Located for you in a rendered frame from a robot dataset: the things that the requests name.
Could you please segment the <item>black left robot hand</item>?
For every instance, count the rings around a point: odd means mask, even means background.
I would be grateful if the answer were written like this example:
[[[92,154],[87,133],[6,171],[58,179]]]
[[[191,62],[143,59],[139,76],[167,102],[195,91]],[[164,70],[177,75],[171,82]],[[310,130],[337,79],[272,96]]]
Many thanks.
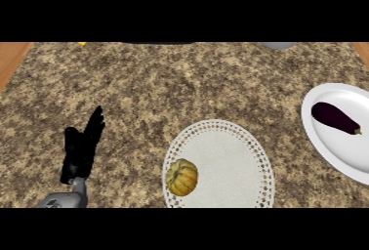
[[[83,132],[68,127],[64,133],[65,159],[62,164],[61,183],[69,185],[75,178],[86,179],[93,169],[95,149],[105,128],[102,107],[98,106]]]

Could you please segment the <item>white lace round placemat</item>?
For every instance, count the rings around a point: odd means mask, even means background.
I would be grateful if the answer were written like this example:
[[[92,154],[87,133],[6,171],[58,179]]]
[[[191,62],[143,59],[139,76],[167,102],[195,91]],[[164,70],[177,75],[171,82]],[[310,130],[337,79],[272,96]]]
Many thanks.
[[[168,208],[272,208],[275,173],[264,149],[251,133],[235,123],[210,119],[193,123],[173,140],[161,167],[186,159],[198,168],[198,184],[186,196],[162,186]]]

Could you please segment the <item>dark purple eggplant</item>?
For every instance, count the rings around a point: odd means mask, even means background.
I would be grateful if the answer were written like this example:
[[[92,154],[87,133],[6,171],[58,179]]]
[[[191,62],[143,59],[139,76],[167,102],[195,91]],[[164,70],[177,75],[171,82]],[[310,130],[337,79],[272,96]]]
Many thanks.
[[[348,135],[362,133],[359,123],[329,103],[317,102],[312,107],[312,116],[326,126],[344,131]]]

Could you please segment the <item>white plate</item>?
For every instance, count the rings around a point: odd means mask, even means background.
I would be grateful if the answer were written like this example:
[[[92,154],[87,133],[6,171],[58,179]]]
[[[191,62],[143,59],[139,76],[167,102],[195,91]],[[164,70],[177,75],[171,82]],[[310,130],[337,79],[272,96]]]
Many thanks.
[[[323,125],[312,116],[317,102],[332,104],[360,126],[350,135]],[[306,94],[301,122],[307,138],[320,155],[354,181],[369,186],[369,91],[343,83],[325,83]]]

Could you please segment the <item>yellow striped squash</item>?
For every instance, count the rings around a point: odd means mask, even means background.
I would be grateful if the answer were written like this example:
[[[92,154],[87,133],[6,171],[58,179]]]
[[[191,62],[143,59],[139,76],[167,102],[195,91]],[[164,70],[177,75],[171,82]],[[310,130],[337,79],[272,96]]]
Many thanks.
[[[186,196],[198,184],[198,168],[186,159],[177,159],[165,174],[165,185],[170,192],[177,196]]]

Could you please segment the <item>grey round object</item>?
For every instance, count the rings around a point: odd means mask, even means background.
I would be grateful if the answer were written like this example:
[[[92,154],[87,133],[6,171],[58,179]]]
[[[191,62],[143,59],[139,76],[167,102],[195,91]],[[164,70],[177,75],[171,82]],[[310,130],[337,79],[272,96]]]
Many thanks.
[[[273,50],[284,50],[295,45],[295,42],[261,42],[261,45]]]

